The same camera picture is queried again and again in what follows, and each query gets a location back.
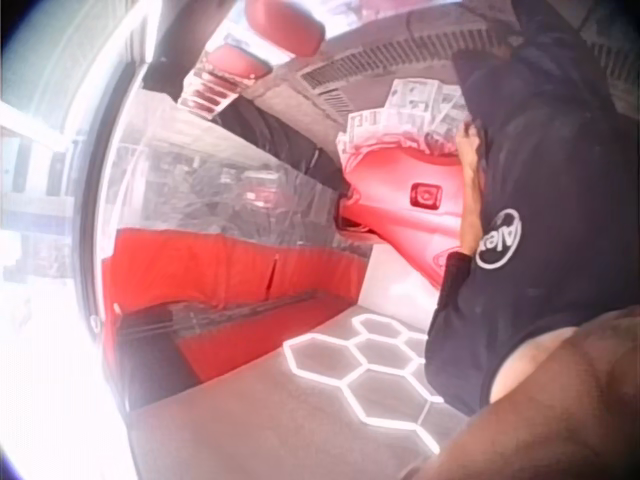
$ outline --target white wall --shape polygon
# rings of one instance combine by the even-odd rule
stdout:
[[[427,329],[438,291],[390,245],[375,245],[358,303]]]

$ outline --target hand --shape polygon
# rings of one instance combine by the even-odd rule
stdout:
[[[465,121],[456,134],[456,145],[458,147],[458,156],[462,163],[463,173],[465,175],[475,175],[478,171],[478,147],[480,146],[480,137],[478,129],[470,120]]]

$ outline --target hexagonal led light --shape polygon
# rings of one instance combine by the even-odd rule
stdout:
[[[397,330],[398,336],[385,337],[384,335],[369,333],[369,331],[367,331],[366,327],[363,324],[364,320],[367,320],[367,319],[393,326],[393,328]],[[433,453],[435,454],[440,453],[440,446],[433,439],[433,437],[424,428],[420,426],[420,423],[422,422],[431,404],[442,403],[443,399],[442,397],[439,397],[437,395],[431,395],[413,377],[412,373],[416,370],[418,365],[424,364],[424,358],[421,358],[418,355],[416,355],[416,353],[413,350],[411,350],[409,347],[407,347],[407,345],[405,345],[405,342],[410,338],[426,341],[427,336],[422,333],[411,332],[407,330],[404,327],[404,325],[402,325],[400,322],[393,320],[391,318],[383,317],[381,315],[365,313],[363,315],[358,315],[357,317],[354,317],[352,319],[352,323],[354,328],[358,332],[360,332],[360,335],[350,340],[342,340],[339,338],[330,337],[328,335],[322,335],[320,333],[307,333],[300,337],[293,338],[291,340],[287,340],[286,342],[284,342],[284,344],[282,345],[282,348],[284,350],[284,354],[287,358],[287,363],[289,364],[289,368],[291,368],[291,371],[300,377],[304,377],[309,380],[314,380],[316,382],[324,383],[326,385],[339,387],[343,395],[349,402],[349,405],[351,406],[355,414],[363,423],[367,425],[372,425],[374,427],[414,431],[418,434],[420,439],[425,443],[425,445],[427,445],[427,447],[429,447],[429,449]],[[291,347],[293,345],[297,345],[298,343],[306,342],[308,340],[313,340],[313,339],[332,343],[334,345],[340,345],[349,349],[351,353],[353,353],[353,355],[358,359],[361,365],[357,367],[353,372],[348,374],[346,377],[344,377],[343,379],[331,378],[325,375],[320,375],[314,372],[309,372],[307,370],[301,369],[300,367],[298,367],[296,363],[296,359],[293,356]],[[364,355],[362,355],[362,353],[360,353],[360,351],[358,350],[358,344],[365,342],[367,340],[373,340],[377,342],[384,342],[384,343],[396,345],[409,357],[409,363],[404,369],[391,368],[385,365],[377,365],[377,364],[369,363],[368,360],[364,357]],[[362,408],[362,406],[360,405],[360,403],[358,402],[358,400],[356,399],[355,395],[353,394],[353,392],[349,387],[351,382],[353,382],[356,378],[358,378],[360,375],[362,375],[366,371],[386,373],[389,375],[396,375],[396,376],[405,378],[409,382],[409,384],[411,384],[411,386],[426,400],[425,407],[418,421],[413,423],[413,422],[406,422],[401,420],[391,420],[388,418],[369,417],[365,413],[364,409]]]

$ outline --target paper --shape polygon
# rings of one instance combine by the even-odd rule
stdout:
[[[456,153],[455,136],[468,116],[460,87],[437,80],[394,80],[384,108],[349,115],[336,139],[343,165],[355,152],[392,139],[437,155]]]

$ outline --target white light strip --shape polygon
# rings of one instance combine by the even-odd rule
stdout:
[[[66,145],[62,134],[4,102],[0,102],[0,125],[56,152]]]
[[[108,77],[109,69],[112,67],[113,61],[118,56],[119,48],[124,45],[127,37],[131,34],[134,28],[140,25],[145,17],[148,15],[153,16],[157,13],[159,18],[159,11],[161,8],[158,6],[159,3],[160,0],[140,0],[129,11],[129,13],[127,13],[122,22],[120,22],[120,25],[118,25],[118,28],[116,28],[113,34],[111,34],[107,43],[102,47],[100,53],[98,53],[97,58],[82,81],[78,92],[71,102],[71,107],[67,112],[67,118],[62,130],[62,135],[67,144],[75,137],[76,132],[80,127],[80,123],[84,119],[86,109],[90,104],[90,99],[94,95],[96,85],[101,85],[104,82],[104,79]],[[153,21],[154,20],[152,19],[148,24],[149,29],[147,31],[147,41],[154,39],[157,35],[157,21],[155,26]],[[154,33],[150,33],[149,30],[153,30],[151,27],[155,28]],[[154,49],[155,42],[153,48],[149,45],[145,45],[145,52],[147,54],[151,54],[151,56],[153,56]]]
[[[363,325],[365,320],[376,321],[381,323],[386,323],[388,325],[392,325],[398,332],[397,337],[385,337],[378,334],[369,333],[366,327]],[[427,447],[436,455],[440,453],[440,446],[433,439],[433,437],[420,425],[424,420],[424,417],[429,409],[430,405],[433,403],[443,403],[444,400],[442,397],[437,395],[431,395],[416,379],[413,377],[412,373],[418,367],[418,365],[424,364],[424,358],[419,357],[416,353],[411,350],[409,347],[405,345],[405,341],[408,339],[418,339],[425,340],[427,336],[417,332],[411,332],[407,330],[404,325],[396,320],[386,318],[380,315],[373,314],[364,314],[358,315],[352,319],[352,324],[354,328],[360,332],[360,335],[353,337],[350,340],[343,340],[339,338],[330,337],[328,335],[323,335],[320,333],[307,333],[297,338],[293,338],[291,340],[287,340],[282,345],[285,357],[287,359],[287,363],[289,364],[289,368],[291,371],[303,378],[307,378],[309,380],[314,380],[316,382],[324,383],[325,385],[331,385],[339,387],[342,391],[343,395],[347,399],[347,402],[358,416],[360,421],[367,425],[371,425],[374,427],[382,427],[382,428],[390,428],[394,430],[406,430],[406,431],[414,431],[418,434],[420,439],[427,445]],[[347,347],[349,351],[353,354],[353,356],[360,362],[360,366],[356,368],[353,372],[349,373],[342,380],[337,378],[327,377],[325,375],[320,375],[314,372],[309,372],[307,370],[303,370],[298,367],[296,363],[296,359],[293,355],[291,347],[294,345],[298,345],[303,342],[307,342],[309,340],[319,340],[322,342],[331,343],[333,345],[340,345]],[[393,344],[398,346],[400,350],[402,350],[409,357],[410,361],[408,365],[404,369],[392,368],[385,365],[377,365],[370,363],[364,355],[358,350],[358,345],[364,341],[372,340],[377,342],[383,342],[387,344]],[[392,420],[388,418],[377,418],[370,417],[366,414],[362,405],[358,402],[358,399],[355,397],[353,392],[350,389],[351,383],[364,374],[367,371],[384,373],[387,375],[395,375],[398,377],[405,378],[409,384],[426,400],[426,405],[420,414],[420,418],[417,422],[407,422],[402,420]]]

